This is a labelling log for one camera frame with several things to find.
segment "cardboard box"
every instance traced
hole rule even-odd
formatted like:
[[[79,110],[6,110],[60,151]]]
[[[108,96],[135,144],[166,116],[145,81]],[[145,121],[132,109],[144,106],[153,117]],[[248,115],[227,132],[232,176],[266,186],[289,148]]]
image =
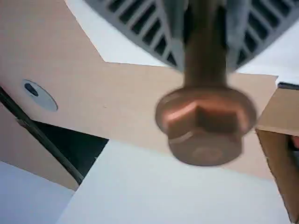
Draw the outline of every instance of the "cardboard box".
[[[292,223],[299,224],[299,168],[288,150],[299,136],[299,91],[277,89],[263,111],[256,133]]]

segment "tan cardboard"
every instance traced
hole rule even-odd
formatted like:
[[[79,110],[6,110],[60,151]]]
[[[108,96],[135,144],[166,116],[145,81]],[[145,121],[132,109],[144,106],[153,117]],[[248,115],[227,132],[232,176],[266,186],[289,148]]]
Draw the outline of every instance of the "tan cardboard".
[[[277,89],[256,133],[292,223],[299,223],[299,168],[288,151],[288,136],[299,136],[299,91]]]

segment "bolt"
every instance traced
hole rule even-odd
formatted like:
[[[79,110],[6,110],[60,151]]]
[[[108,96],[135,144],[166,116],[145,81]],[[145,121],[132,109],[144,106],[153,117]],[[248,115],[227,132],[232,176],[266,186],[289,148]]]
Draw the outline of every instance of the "bolt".
[[[184,86],[160,100],[156,122],[177,159],[218,166],[241,154],[256,111],[243,93],[227,86],[219,1],[190,2],[194,29],[185,45]]]

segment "circular cutout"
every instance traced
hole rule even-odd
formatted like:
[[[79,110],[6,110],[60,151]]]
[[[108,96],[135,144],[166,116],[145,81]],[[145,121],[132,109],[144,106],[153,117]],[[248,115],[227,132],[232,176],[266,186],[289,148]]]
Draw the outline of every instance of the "circular cutout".
[[[24,79],[22,82],[22,87],[26,94],[44,109],[53,112],[58,110],[58,106],[53,97],[38,84]]]

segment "dark opening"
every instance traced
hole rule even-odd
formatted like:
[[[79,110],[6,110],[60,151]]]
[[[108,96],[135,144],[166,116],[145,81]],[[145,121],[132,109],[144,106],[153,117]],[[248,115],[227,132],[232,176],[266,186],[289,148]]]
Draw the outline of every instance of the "dark opening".
[[[126,24],[143,2],[144,0],[135,0],[120,16],[120,20]]]
[[[125,0],[115,0],[108,6],[109,10],[115,13],[124,1]]]
[[[30,83],[26,83],[24,85],[25,89],[28,90],[28,92],[30,92],[32,95],[38,97],[38,93],[35,90],[35,88],[33,88],[33,86]]]
[[[161,28],[161,22],[158,19],[154,23],[154,25],[148,30],[148,32],[146,33],[146,35],[143,37],[143,41],[146,42],[148,45],[150,45],[150,43],[154,39],[154,36],[156,35],[156,33],[158,32],[158,30],[160,28]]]
[[[267,37],[268,31],[261,24],[261,22],[253,16],[252,13],[249,14],[248,21],[249,21],[250,26],[256,31],[256,33],[262,40]]]
[[[256,41],[248,32],[245,33],[245,43],[251,52],[253,52],[256,49]]]
[[[162,55],[164,53],[164,50],[166,48],[166,39],[163,35],[159,44],[155,47],[155,52],[157,52],[159,55]]]
[[[149,19],[149,17],[154,13],[156,10],[156,6],[152,4],[145,13],[141,16],[141,18],[135,23],[135,25],[132,27],[132,30],[134,33],[139,34],[142,27],[146,23],[146,21]]]
[[[252,6],[270,23],[271,26],[278,25],[277,17],[260,0],[252,0]]]

